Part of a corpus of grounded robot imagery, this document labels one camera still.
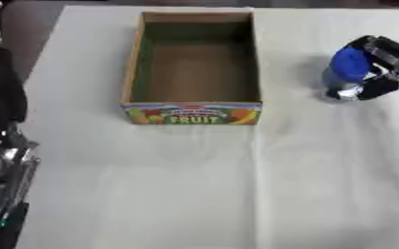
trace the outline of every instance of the blue object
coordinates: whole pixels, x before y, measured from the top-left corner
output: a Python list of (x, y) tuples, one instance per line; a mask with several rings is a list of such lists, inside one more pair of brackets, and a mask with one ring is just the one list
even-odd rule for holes
[(330, 68), (336, 76), (349, 83), (361, 84), (370, 67), (371, 62), (366, 55), (352, 47), (337, 51), (330, 62)]

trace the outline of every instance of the dark floor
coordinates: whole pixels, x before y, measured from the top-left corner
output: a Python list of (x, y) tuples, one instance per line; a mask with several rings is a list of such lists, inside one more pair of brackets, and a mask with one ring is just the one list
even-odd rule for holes
[(66, 5), (233, 6), (262, 8), (398, 8), (399, 0), (15, 0), (3, 13), (3, 41), (25, 80)]

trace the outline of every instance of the white table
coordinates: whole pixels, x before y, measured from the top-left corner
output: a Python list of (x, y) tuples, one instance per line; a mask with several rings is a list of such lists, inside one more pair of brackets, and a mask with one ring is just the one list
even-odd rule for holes
[(399, 10), (255, 10), (255, 127), (126, 121), (118, 100), (146, 10), (204, 9), (69, 7), (56, 25), (26, 84), (23, 128), (43, 163), (18, 248), (399, 249), (399, 91), (313, 94), (349, 40), (399, 41)]

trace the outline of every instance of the cardboard box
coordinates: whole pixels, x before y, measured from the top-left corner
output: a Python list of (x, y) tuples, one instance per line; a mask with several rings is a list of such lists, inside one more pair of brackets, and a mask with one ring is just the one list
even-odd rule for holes
[(122, 107), (134, 124), (254, 125), (258, 74), (251, 13), (143, 13)]

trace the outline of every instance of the box label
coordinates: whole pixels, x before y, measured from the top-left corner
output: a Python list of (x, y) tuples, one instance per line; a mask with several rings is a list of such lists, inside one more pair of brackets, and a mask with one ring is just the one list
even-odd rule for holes
[(135, 124), (141, 125), (254, 125), (261, 105), (130, 105), (124, 106)]

